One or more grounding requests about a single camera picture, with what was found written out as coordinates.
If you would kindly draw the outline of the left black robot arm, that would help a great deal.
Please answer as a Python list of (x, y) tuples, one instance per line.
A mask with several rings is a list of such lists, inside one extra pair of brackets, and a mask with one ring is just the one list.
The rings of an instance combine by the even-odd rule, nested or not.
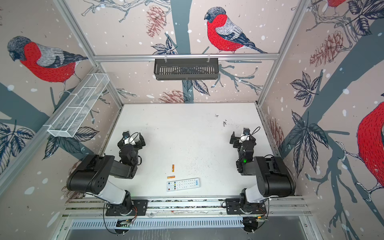
[(142, 164), (139, 150), (146, 146), (141, 133), (124, 132), (118, 142), (120, 160), (116, 161), (111, 155), (88, 155), (67, 180), (67, 189), (93, 195), (111, 205), (125, 205), (130, 199), (130, 193), (111, 181), (109, 177), (133, 179)]

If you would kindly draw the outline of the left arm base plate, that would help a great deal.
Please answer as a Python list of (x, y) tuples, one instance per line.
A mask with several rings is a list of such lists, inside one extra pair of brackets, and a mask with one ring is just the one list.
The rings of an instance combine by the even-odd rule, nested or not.
[(107, 204), (105, 215), (107, 217), (145, 216), (148, 202), (148, 200), (130, 200), (120, 205)]

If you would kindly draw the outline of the white remote control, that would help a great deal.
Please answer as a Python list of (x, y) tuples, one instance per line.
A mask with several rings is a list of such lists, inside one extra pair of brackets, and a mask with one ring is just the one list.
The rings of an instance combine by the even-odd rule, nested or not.
[(194, 179), (185, 179), (185, 180), (167, 182), (166, 190), (167, 192), (174, 192), (174, 191), (196, 189), (200, 187), (201, 187), (200, 178), (194, 178)]

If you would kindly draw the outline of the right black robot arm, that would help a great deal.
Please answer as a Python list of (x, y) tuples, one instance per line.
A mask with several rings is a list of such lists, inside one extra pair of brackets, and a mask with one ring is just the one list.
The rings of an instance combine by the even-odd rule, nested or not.
[(249, 129), (244, 128), (240, 137), (232, 133), (230, 144), (238, 151), (238, 173), (256, 178), (254, 186), (240, 193), (240, 205), (259, 204), (270, 198), (294, 195), (296, 183), (283, 159), (274, 155), (254, 156), (257, 143)]

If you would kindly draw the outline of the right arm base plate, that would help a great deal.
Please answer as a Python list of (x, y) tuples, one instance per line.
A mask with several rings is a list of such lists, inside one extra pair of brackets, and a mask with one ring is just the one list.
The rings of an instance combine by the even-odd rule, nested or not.
[(266, 215), (267, 209), (264, 203), (248, 203), (240, 199), (225, 199), (222, 207), (227, 215)]

